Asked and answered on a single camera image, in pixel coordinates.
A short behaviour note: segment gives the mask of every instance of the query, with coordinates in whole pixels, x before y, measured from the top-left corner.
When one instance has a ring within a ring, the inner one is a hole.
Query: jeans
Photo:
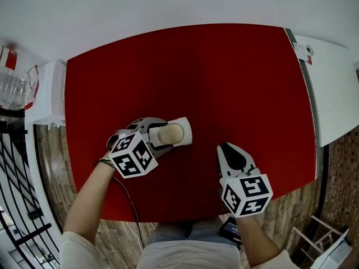
[[[152,232],[147,245],[155,242],[174,240],[198,240],[224,243],[237,246],[236,243],[218,234],[223,225],[219,217],[203,221],[184,221],[173,224],[158,224]]]

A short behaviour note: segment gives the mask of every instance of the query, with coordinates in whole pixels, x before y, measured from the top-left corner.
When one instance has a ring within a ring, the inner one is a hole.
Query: white sleeve
[[[252,269],[299,269],[290,259],[288,251],[283,250],[273,259],[253,267]]]
[[[65,232],[60,244],[61,269],[101,269],[95,247],[74,232]]]

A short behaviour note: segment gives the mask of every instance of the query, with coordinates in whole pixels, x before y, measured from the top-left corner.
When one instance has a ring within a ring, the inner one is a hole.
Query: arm
[[[71,231],[95,243],[100,224],[103,199],[115,169],[98,163],[75,198],[65,221],[63,232]]]
[[[237,225],[251,267],[263,264],[280,254],[279,248],[264,234],[253,216],[237,218]]]

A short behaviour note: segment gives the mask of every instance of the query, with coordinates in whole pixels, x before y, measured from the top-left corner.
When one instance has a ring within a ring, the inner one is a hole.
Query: metal railing
[[[1,205],[12,219],[18,236],[8,228],[2,215],[0,222],[22,258],[17,262],[22,263],[21,268],[57,269],[59,249],[51,237],[51,224],[43,216],[31,183],[25,135],[23,127],[0,128],[0,201],[3,200]]]

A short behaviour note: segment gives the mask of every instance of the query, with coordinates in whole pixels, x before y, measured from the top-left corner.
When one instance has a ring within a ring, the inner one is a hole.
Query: white chair
[[[313,261],[311,269],[336,269],[344,262],[344,260],[349,255],[352,248],[346,243],[344,240],[348,235],[349,229],[347,229],[344,233],[341,233],[327,223],[321,221],[315,216],[311,215],[311,217],[323,224],[325,227],[329,229],[329,232],[323,235],[318,241],[313,242],[307,236],[305,236],[302,232],[299,231],[295,226],[293,229],[302,236],[305,241],[307,241],[311,246],[313,246],[319,253],[320,256],[316,259],[313,259],[303,248],[301,250],[305,255],[309,257],[310,260]],[[332,233],[336,233],[339,235],[339,239],[333,242]],[[327,250],[324,250],[324,246],[330,242],[330,247]]]

